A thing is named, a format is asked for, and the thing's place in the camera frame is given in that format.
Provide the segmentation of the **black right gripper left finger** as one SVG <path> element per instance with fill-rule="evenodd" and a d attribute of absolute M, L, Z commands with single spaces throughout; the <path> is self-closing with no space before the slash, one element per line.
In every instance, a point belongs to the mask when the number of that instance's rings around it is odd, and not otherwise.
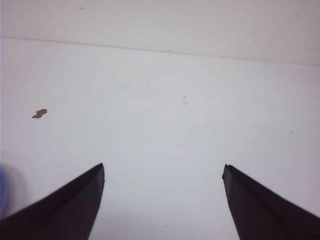
<path fill-rule="evenodd" d="M 2 240 L 87 240 L 103 196 L 98 164 L 34 204 L 0 221 Z"/>

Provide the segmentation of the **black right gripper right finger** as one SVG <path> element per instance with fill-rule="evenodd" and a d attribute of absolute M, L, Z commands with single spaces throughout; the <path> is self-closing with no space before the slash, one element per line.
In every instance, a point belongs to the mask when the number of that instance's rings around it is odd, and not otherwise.
<path fill-rule="evenodd" d="M 222 179 L 241 240 L 318 240 L 320 218 L 282 198 L 232 165 Z"/>

